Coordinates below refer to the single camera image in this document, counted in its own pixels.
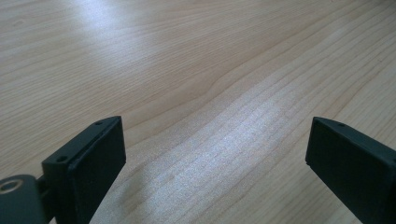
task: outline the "screw hole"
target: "screw hole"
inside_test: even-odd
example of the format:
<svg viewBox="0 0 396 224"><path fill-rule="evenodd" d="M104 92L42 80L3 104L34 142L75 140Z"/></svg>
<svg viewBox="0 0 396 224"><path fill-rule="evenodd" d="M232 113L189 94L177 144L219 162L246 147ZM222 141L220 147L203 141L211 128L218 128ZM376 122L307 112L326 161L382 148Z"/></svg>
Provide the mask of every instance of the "screw hole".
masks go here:
<svg viewBox="0 0 396 224"><path fill-rule="evenodd" d="M65 161L65 160L67 160L67 157L66 156L62 156L62 157L58 158L58 160L56 160L56 161L57 162L62 162L62 161Z"/></svg>
<svg viewBox="0 0 396 224"><path fill-rule="evenodd" d="M0 185L0 194L6 194L14 191L15 189L18 189L22 183L23 180L21 179L9 180L6 183Z"/></svg>

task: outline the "table surface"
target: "table surface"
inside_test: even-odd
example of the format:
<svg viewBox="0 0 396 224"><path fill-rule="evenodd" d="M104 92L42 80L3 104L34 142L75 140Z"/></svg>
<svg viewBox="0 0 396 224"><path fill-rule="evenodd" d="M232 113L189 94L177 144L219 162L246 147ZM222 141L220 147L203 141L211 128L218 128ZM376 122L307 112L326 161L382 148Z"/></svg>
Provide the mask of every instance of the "table surface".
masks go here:
<svg viewBox="0 0 396 224"><path fill-rule="evenodd" d="M383 0L6 0L0 178L121 115L92 223L359 223L304 162L314 116L396 148Z"/></svg>

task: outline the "black plastic part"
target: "black plastic part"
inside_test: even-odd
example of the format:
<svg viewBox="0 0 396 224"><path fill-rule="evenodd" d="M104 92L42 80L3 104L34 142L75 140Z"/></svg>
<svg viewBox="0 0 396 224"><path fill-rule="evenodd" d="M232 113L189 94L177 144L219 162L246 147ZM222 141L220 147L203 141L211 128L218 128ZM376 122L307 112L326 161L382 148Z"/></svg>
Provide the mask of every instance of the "black plastic part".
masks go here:
<svg viewBox="0 0 396 224"><path fill-rule="evenodd" d="M306 163L363 223L396 223L396 151L343 123L314 118Z"/></svg>
<svg viewBox="0 0 396 224"><path fill-rule="evenodd" d="M0 186L0 223L47 223L34 176L14 175Z"/></svg>
<svg viewBox="0 0 396 224"><path fill-rule="evenodd" d="M59 204L57 223L89 223L124 164L120 117L95 122L46 158L42 166Z"/></svg>

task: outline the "black clamp jaw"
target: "black clamp jaw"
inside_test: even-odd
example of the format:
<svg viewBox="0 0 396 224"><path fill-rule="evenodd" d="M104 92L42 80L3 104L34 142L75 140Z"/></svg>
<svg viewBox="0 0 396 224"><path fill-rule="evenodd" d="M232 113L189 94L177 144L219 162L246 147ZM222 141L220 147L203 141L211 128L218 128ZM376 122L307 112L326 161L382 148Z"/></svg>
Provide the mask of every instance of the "black clamp jaw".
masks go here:
<svg viewBox="0 0 396 224"><path fill-rule="evenodd" d="M396 223L396 151L343 123L314 118L306 163L363 223Z"/></svg>
<svg viewBox="0 0 396 224"><path fill-rule="evenodd" d="M0 223L89 223L125 161L121 117L96 121L43 160L37 180L0 180Z"/></svg>

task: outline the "wooden table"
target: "wooden table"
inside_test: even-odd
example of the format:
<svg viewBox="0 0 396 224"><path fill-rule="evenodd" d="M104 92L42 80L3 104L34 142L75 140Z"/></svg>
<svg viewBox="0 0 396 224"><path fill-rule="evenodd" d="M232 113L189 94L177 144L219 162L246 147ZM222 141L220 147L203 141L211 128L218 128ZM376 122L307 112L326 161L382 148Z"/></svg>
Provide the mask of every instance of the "wooden table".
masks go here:
<svg viewBox="0 0 396 224"><path fill-rule="evenodd" d="M92 223L359 223L305 165L311 120L396 148L395 107L395 1L0 5L0 178L122 116Z"/></svg>

